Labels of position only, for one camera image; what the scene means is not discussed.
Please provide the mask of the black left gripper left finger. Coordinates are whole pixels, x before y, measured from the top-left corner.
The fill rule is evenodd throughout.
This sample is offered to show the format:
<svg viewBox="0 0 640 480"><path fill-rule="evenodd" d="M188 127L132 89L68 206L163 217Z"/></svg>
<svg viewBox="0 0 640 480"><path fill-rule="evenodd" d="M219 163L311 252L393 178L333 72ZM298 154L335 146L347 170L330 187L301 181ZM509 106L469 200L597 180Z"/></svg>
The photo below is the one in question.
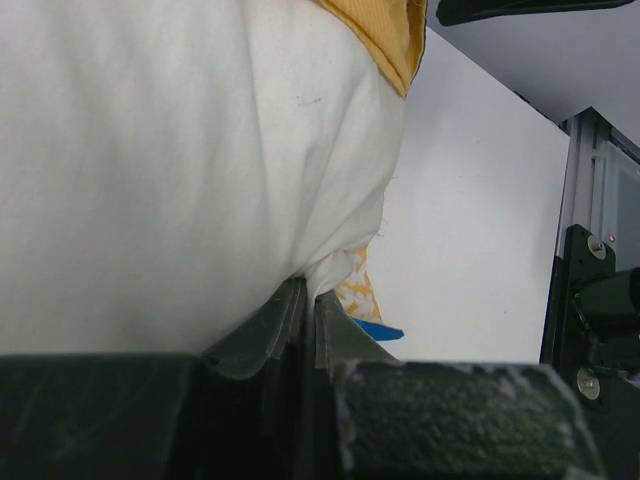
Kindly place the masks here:
<svg viewBox="0 0 640 480"><path fill-rule="evenodd" d="M5 479L288 479L306 287L201 354L1 359Z"/></svg>

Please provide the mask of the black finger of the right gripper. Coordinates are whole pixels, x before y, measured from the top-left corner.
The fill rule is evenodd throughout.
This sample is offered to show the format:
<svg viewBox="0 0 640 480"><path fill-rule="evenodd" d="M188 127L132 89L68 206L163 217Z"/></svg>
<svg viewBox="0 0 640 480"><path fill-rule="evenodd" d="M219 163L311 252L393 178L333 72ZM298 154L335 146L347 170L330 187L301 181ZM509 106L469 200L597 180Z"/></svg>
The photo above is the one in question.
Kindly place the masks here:
<svg viewBox="0 0 640 480"><path fill-rule="evenodd" d="M456 26L490 18L619 8L634 0L441 0L436 18Z"/></svg>

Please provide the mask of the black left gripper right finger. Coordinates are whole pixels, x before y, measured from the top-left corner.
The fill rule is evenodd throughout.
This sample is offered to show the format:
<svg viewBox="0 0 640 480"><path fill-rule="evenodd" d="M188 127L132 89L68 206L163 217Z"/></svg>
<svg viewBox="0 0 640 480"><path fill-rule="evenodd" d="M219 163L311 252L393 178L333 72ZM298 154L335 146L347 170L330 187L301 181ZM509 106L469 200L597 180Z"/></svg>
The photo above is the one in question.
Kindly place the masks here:
<svg viewBox="0 0 640 480"><path fill-rule="evenodd" d="M319 479L602 479L582 408L545 365L402 362L315 303Z"/></svg>

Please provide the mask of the blue yellow Mickey pillowcase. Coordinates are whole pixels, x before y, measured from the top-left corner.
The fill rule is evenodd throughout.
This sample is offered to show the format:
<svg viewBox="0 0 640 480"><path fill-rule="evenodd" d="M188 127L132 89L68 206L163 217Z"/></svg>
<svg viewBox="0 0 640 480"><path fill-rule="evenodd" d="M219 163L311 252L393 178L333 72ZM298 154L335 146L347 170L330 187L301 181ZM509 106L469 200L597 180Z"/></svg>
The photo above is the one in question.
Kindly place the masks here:
<svg viewBox="0 0 640 480"><path fill-rule="evenodd" d="M426 47L427 0L319 0L357 36L381 74L406 97Z"/></svg>

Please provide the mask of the white pillow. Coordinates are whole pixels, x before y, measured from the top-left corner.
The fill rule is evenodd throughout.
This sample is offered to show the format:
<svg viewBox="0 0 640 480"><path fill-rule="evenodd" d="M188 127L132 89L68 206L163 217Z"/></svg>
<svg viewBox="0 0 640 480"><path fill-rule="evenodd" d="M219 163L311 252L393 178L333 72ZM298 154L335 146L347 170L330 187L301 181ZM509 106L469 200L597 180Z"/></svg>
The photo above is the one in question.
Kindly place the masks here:
<svg viewBox="0 0 640 480"><path fill-rule="evenodd" d="M198 352L334 289L404 116L313 1L3 2L2 352Z"/></svg>

